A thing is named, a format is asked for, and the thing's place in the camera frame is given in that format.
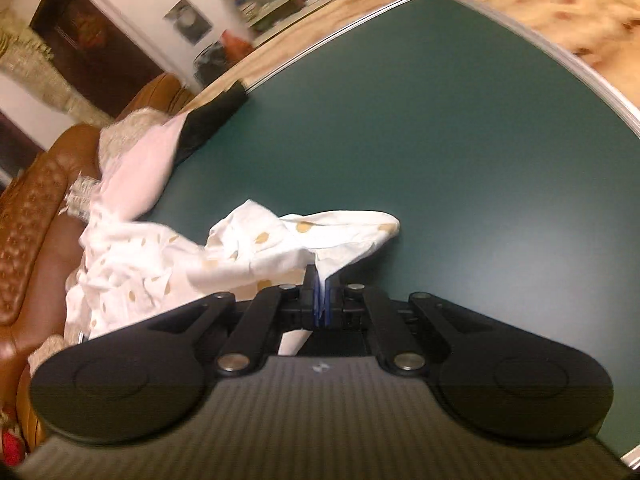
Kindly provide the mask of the white polka dot garment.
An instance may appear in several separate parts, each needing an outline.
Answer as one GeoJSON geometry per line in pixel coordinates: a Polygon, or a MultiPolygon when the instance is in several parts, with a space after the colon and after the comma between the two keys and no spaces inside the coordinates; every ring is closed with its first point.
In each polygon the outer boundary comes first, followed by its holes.
{"type": "Polygon", "coordinates": [[[81,264],[66,283],[64,338],[79,344],[214,292],[247,300],[272,285],[301,283],[310,264],[327,280],[399,230],[399,220],[381,211],[279,217],[248,200],[199,245],[169,226],[95,209],[80,237],[81,264]]]}

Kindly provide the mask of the pink garment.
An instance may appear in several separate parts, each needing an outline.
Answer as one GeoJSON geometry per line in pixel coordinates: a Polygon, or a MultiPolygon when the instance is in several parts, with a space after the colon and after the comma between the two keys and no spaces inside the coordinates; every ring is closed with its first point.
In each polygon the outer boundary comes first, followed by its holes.
{"type": "Polygon", "coordinates": [[[148,212],[160,198],[171,174],[186,113],[152,126],[124,154],[110,162],[93,205],[122,221],[148,212]]]}

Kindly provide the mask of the black garment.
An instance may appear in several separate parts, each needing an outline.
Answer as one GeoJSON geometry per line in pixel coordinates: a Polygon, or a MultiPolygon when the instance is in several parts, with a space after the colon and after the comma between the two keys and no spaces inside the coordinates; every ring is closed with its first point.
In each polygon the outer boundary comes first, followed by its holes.
{"type": "Polygon", "coordinates": [[[238,80],[215,99],[186,114],[178,137],[174,167],[177,168],[198,151],[247,100],[246,89],[238,80]]]}

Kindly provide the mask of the beige lace sofa cover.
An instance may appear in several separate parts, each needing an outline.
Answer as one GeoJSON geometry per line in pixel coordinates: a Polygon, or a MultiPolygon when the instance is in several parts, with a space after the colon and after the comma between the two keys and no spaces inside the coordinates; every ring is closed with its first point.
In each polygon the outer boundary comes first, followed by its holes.
{"type": "MultiPolygon", "coordinates": [[[[135,110],[119,122],[114,122],[100,132],[98,146],[99,170],[104,171],[108,164],[120,155],[128,152],[153,126],[163,125],[169,115],[151,107],[135,110]]],[[[99,180],[80,174],[65,197],[62,214],[67,214],[87,222],[90,216],[90,202],[99,180]]],[[[52,335],[28,357],[30,374],[35,375],[38,367],[55,353],[78,344],[84,336],[77,327],[64,330],[63,335],[52,335]]]]}

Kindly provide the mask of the black floor fan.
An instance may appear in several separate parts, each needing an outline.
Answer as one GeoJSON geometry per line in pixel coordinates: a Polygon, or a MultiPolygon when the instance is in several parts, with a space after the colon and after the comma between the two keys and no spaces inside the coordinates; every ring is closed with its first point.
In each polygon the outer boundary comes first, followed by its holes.
{"type": "Polygon", "coordinates": [[[233,66],[227,49],[221,41],[210,44],[194,58],[194,78],[207,87],[233,66]]]}

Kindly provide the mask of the orange plastic bag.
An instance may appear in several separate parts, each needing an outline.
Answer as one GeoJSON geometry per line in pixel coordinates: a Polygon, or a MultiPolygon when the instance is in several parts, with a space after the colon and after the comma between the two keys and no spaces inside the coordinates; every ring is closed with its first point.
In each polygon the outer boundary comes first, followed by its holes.
{"type": "Polygon", "coordinates": [[[229,29],[222,32],[220,42],[231,66],[238,64],[254,51],[254,47],[248,41],[233,35],[229,29]]]}

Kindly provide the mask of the brown leather sofa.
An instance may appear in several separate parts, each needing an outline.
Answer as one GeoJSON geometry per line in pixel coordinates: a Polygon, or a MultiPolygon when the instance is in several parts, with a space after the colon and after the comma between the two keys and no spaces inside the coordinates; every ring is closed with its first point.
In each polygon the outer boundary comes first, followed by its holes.
{"type": "MultiPolygon", "coordinates": [[[[146,84],[116,117],[151,107],[174,116],[193,99],[171,74],[146,84]]],[[[79,266],[85,222],[62,214],[64,196],[84,176],[100,178],[101,130],[80,124],[66,130],[1,195],[1,421],[20,427],[25,448],[43,439],[30,407],[28,357],[52,335],[62,335],[65,281],[79,266]]]]}

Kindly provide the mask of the dark wooden door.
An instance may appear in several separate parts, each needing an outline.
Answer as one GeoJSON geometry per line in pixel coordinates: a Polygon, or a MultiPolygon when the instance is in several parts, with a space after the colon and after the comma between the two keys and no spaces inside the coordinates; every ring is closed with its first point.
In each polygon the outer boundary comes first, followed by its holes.
{"type": "Polygon", "coordinates": [[[30,28],[66,81],[111,117],[163,73],[91,0],[41,0],[30,28]]]}

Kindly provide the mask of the red garment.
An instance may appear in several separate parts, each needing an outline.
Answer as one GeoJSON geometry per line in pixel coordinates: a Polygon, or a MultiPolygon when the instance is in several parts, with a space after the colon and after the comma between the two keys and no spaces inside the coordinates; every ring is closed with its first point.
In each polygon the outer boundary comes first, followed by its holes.
{"type": "Polygon", "coordinates": [[[8,467],[18,466],[25,458],[25,442],[20,427],[11,420],[1,422],[1,461],[8,467]]]}

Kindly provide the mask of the gold curtain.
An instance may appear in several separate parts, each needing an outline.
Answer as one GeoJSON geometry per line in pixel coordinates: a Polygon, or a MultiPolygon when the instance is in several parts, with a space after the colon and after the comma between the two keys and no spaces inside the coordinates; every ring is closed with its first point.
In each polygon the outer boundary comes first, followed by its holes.
{"type": "Polygon", "coordinates": [[[82,96],[52,64],[44,40],[10,9],[1,11],[1,71],[48,107],[103,128],[114,119],[82,96]]]}

